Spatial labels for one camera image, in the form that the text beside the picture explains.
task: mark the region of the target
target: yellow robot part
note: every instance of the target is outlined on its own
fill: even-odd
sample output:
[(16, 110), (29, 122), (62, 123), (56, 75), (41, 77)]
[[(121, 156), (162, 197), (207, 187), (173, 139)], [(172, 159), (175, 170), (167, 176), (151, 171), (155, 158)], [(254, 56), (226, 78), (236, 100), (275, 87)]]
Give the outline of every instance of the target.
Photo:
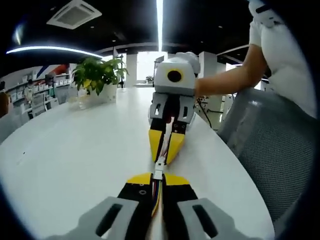
[(161, 136), (162, 136), (162, 131), (153, 130), (153, 129), (149, 130), (149, 141), (150, 141), (150, 148), (151, 148), (151, 154), (152, 154), (152, 161), (154, 162), (156, 162)]
[(166, 164), (170, 164), (180, 151), (185, 141), (185, 135), (181, 133), (171, 133), (169, 150), (167, 153)]
[(175, 176), (169, 173), (164, 174), (165, 177), (165, 185), (166, 186), (176, 186), (176, 185), (189, 185), (187, 179), (185, 179), (183, 176)]
[(127, 184), (144, 184), (149, 185), (151, 180), (151, 173), (147, 172), (140, 175), (135, 175), (134, 177), (130, 178), (126, 181)]

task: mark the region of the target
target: person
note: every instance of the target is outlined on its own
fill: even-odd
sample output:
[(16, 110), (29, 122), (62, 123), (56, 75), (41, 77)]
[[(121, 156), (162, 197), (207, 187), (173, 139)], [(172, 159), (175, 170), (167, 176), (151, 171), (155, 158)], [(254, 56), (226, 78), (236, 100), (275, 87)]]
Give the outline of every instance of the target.
[(6, 115), (9, 111), (9, 96), (6, 94), (6, 83), (0, 82), (0, 118)]
[(28, 80), (28, 85), (23, 90), (24, 98), (28, 104), (31, 104), (34, 98), (34, 85), (31, 79)]
[(317, 106), (312, 77), (295, 38), (282, 19), (261, 1), (249, 0), (249, 11), (253, 21), (242, 66), (197, 79), (195, 95), (233, 94), (254, 87), (268, 66), (270, 89), (315, 118)]

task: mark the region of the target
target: small plant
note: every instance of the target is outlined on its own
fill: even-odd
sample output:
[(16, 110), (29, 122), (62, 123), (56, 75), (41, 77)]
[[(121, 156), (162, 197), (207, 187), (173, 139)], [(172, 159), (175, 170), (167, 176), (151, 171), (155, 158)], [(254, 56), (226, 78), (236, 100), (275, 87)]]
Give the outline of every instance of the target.
[(78, 64), (73, 70), (74, 82), (79, 90), (84, 87), (87, 91), (101, 93), (105, 85), (117, 85), (128, 71), (121, 58), (114, 58), (109, 61), (101, 61), (99, 58), (88, 57)]
[(154, 82), (154, 77), (153, 76), (147, 76), (145, 78), (145, 80), (150, 84), (150, 83), (153, 83)]

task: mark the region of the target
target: ceiling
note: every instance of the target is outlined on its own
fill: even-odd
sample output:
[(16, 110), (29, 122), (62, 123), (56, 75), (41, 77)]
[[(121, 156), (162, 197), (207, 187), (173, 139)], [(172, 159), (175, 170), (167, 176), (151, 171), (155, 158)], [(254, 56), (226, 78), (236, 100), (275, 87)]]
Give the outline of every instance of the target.
[[(109, 55), (113, 46), (148, 43), (147, 46), (123, 47), (118, 52), (158, 50), (156, 0), (86, 0), (102, 16), (71, 30), (46, 24), (70, 0), (28, 0), (6, 2), (8, 16), (2, 30), (0, 76), (24, 68), (76, 63), (84, 56), (53, 50), (34, 50), (12, 54), (6, 51), (24, 46), (59, 46)], [(246, 0), (163, 0), (163, 51), (202, 51), (221, 53), (248, 44), (252, 17)], [(20, 45), (13, 41), (20, 29)], [(246, 49), (232, 54), (243, 60)], [(234, 63), (229, 58), (220, 61)]]

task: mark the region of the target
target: air conditioner vent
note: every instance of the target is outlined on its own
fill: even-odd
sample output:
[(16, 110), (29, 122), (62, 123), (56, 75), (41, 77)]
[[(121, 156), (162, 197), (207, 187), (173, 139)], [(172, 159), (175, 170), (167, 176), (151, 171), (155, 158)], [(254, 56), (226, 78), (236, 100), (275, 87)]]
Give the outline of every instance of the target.
[(83, 0), (72, 0), (62, 7), (47, 24), (66, 29), (76, 29), (101, 15), (101, 12)]

